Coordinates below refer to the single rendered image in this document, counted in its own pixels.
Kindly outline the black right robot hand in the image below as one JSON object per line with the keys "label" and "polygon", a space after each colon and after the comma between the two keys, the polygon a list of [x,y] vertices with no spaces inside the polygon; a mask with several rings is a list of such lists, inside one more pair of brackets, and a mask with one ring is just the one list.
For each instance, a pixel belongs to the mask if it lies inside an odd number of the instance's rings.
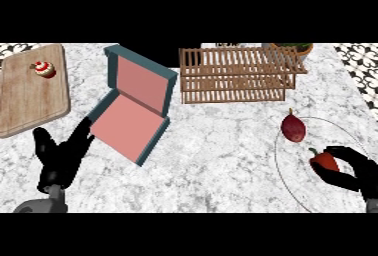
{"label": "black right robot hand", "polygon": [[323,152],[350,164],[354,175],[341,173],[319,160],[311,160],[310,165],[320,179],[334,186],[360,192],[365,201],[378,199],[378,163],[350,147],[328,146]]}

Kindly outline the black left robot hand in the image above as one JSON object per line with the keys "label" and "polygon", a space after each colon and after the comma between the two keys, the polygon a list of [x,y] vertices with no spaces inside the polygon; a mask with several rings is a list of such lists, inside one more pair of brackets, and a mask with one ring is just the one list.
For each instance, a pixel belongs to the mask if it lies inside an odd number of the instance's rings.
{"label": "black left robot hand", "polygon": [[35,155],[43,164],[37,189],[47,193],[52,185],[66,189],[74,181],[94,136],[90,134],[91,121],[84,118],[77,125],[66,141],[56,144],[50,133],[43,127],[32,130]]}

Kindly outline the red bell pepper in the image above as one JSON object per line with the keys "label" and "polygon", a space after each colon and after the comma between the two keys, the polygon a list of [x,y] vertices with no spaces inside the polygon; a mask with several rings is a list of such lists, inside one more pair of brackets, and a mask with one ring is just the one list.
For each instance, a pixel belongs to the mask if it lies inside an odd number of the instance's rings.
{"label": "red bell pepper", "polygon": [[338,172],[339,168],[334,156],[328,152],[317,152],[314,148],[310,148],[313,157],[310,158],[310,166],[314,171],[319,171],[320,168],[325,170]]}

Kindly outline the round marble-pattern placemat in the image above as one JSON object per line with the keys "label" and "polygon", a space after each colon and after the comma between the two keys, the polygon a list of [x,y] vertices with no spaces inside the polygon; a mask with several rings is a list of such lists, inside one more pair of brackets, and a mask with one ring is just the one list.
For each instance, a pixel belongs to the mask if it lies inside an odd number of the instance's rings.
{"label": "round marble-pattern placemat", "polygon": [[275,139],[275,163],[286,191],[300,207],[310,213],[363,213],[366,204],[362,194],[323,182],[310,166],[314,153],[329,145],[351,147],[369,155],[365,145],[353,134],[334,122],[319,117],[301,117],[306,136],[291,142],[282,131]]}

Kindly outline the wooden tiered shelf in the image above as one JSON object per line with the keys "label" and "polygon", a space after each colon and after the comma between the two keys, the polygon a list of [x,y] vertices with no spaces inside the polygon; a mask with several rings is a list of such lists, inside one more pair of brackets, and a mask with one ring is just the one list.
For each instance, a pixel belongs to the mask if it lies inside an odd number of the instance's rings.
{"label": "wooden tiered shelf", "polygon": [[283,101],[306,73],[294,47],[181,49],[181,103]]}

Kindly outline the dark red sweet potato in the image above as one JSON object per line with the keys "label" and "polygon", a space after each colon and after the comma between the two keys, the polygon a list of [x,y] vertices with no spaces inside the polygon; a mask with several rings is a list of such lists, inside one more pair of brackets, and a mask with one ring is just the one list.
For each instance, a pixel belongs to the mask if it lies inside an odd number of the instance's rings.
{"label": "dark red sweet potato", "polygon": [[289,113],[280,123],[280,131],[285,138],[291,142],[301,142],[306,136],[306,125],[303,121],[295,117],[294,113]]}

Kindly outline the wooden cutting board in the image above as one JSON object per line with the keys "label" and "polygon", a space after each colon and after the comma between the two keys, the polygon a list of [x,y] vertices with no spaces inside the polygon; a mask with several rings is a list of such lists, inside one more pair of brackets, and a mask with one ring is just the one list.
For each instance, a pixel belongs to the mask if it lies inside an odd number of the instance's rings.
{"label": "wooden cutting board", "polygon": [[[50,62],[56,74],[37,75],[31,64]],[[7,138],[71,111],[65,50],[50,44],[6,57],[0,70],[0,138]]]}

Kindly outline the open teal pink box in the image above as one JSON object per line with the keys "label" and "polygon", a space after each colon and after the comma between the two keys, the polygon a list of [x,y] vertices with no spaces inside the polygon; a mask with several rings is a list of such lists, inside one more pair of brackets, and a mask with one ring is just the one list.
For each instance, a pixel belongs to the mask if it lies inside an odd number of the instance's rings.
{"label": "open teal pink box", "polygon": [[142,166],[170,124],[177,73],[119,45],[105,55],[111,91],[87,115],[90,131]]}

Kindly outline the red white cupcake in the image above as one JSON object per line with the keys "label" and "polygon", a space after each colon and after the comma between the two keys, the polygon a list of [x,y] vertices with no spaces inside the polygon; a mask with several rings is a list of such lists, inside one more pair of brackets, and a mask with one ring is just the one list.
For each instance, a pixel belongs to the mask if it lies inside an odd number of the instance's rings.
{"label": "red white cupcake", "polygon": [[29,65],[29,68],[34,70],[35,74],[50,79],[56,75],[56,69],[50,62],[47,61],[37,61]]}

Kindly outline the potted green plant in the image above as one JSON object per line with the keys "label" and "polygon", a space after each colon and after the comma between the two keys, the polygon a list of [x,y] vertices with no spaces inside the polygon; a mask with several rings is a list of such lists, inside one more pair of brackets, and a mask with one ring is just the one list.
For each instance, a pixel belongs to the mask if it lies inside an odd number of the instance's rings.
{"label": "potted green plant", "polygon": [[307,57],[307,55],[308,55],[308,53],[311,52],[311,49],[313,49],[313,44],[311,43],[269,43],[269,46],[272,48],[294,47],[301,59],[306,59],[306,57]]}

